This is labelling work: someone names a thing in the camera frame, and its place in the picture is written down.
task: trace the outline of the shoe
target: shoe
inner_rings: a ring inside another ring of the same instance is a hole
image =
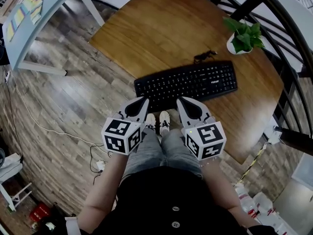
[[[164,130],[170,131],[170,115],[166,111],[162,111],[160,114],[160,135],[162,137]]]
[[[149,128],[156,132],[156,117],[152,113],[149,113],[146,118],[146,128]]]

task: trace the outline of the gray jeans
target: gray jeans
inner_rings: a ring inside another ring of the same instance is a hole
[[[158,166],[188,170],[202,178],[199,161],[184,145],[180,130],[171,130],[162,138],[161,144],[153,130],[145,128],[143,132],[146,136],[137,151],[130,153],[122,180]]]

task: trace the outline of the keyboard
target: keyboard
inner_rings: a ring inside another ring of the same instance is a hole
[[[148,112],[175,109],[176,99],[187,96],[204,101],[237,90],[231,61],[192,64],[160,71],[134,82],[137,97],[149,98]]]

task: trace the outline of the white pot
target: white pot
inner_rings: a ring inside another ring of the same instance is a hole
[[[251,49],[251,51],[248,51],[248,52],[242,50],[242,51],[239,51],[238,53],[236,53],[235,48],[234,48],[234,45],[233,45],[232,42],[231,42],[231,41],[233,41],[234,37],[235,37],[235,33],[233,33],[233,34],[231,35],[231,37],[228,39],[227,45],[226,45],[228,51],[229,51],[231,54],[239,55],[239,54],[249,53],[249,52],[252,51],[252,49]]]

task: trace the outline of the wooden table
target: wooden table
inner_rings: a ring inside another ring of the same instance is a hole
[[[231,60],[238,90],[205,104],[222,122],[225,151],[243,163],[261,137],[283,89],[262,50],[232,55],[227,16],[208,0],[131,0],[93,36],[90,43],[136,78],[193,63],[209,49],[216,60]]]

